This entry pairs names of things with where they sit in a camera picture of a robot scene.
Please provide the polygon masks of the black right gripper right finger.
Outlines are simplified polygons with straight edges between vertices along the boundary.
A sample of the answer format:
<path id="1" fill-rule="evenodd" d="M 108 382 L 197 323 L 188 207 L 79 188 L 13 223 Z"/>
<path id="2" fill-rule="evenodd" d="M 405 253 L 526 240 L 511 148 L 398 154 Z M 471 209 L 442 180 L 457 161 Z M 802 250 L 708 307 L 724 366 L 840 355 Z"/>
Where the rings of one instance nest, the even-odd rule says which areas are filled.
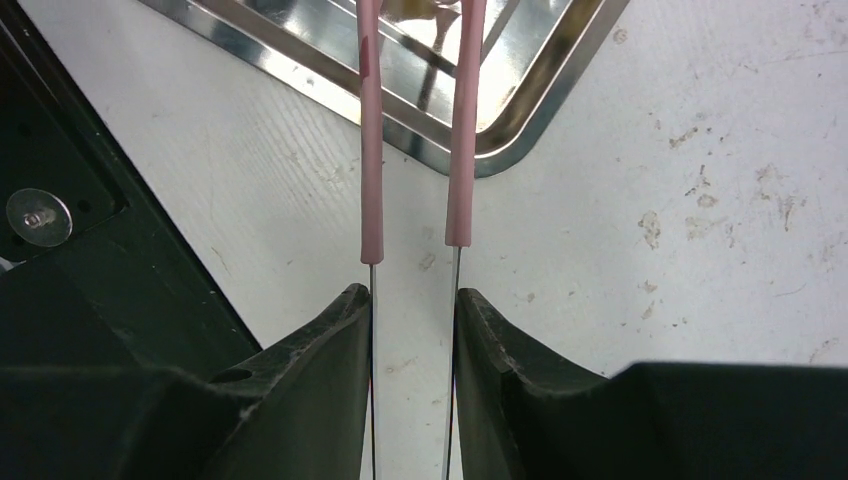
<path id="1" fill-rule="evenodd" d="M 604 377 L 509 322 L 479 291 L 455 308 L 467 479 L 843 479 L 847 372 L 635 363 Z"/>

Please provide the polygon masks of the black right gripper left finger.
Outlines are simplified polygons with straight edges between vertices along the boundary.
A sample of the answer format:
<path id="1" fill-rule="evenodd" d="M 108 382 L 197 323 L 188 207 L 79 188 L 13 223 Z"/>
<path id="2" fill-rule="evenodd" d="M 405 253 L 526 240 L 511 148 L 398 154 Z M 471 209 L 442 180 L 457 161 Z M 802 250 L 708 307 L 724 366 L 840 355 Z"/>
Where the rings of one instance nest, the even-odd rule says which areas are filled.
<path id="1" fill-rule="evenodd" d="M 1 315 L 5 479 L 355 479 L 370 294 L 353 284 L 208 380 L 137 363 L 79 295 Z"/>

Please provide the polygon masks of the pink-tipped metal tweezers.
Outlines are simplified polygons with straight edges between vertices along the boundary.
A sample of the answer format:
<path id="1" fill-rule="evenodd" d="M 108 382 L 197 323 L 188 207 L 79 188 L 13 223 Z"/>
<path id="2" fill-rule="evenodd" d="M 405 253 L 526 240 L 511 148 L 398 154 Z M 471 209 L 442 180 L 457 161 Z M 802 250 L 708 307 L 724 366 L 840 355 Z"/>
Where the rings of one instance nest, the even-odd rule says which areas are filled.
<path id="1" fill-rule="evenodd" d="M 358 34 L 361 127 L 361 251 L 360 261 L 369 268 L 369 412 L 372 477 L 382 477 L 378 417 L 378 295 L 377 265 L 384 259 L 383 225 L 383 101 L 380 53 L 375 38 L 381 4 L 358 1 Z"/>

